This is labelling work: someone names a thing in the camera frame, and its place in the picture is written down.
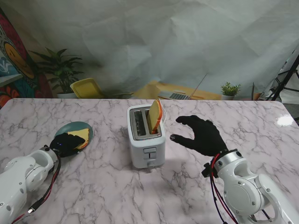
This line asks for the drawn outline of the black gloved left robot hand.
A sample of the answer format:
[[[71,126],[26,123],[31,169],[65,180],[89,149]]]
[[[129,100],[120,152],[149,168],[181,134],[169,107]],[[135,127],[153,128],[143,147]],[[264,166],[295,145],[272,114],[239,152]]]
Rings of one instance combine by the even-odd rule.
[[[63,133],[57,135],[54,140],[50,143],[50,149],[52,149],[59,157],[69,157],[79,152],[78,147],[85,142],[85,139]]]

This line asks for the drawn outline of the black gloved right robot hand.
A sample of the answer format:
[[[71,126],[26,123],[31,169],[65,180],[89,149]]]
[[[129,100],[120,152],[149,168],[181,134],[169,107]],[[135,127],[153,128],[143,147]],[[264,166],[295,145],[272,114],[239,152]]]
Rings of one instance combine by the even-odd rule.
[[[176,122],[189,126],[194,133],[194,139],[172,134],[170,140],[186,148],[204,155],[214,157],[221,151],[227,150],[219,130],[209,120],[203,120],[196,115],[180,116]]]

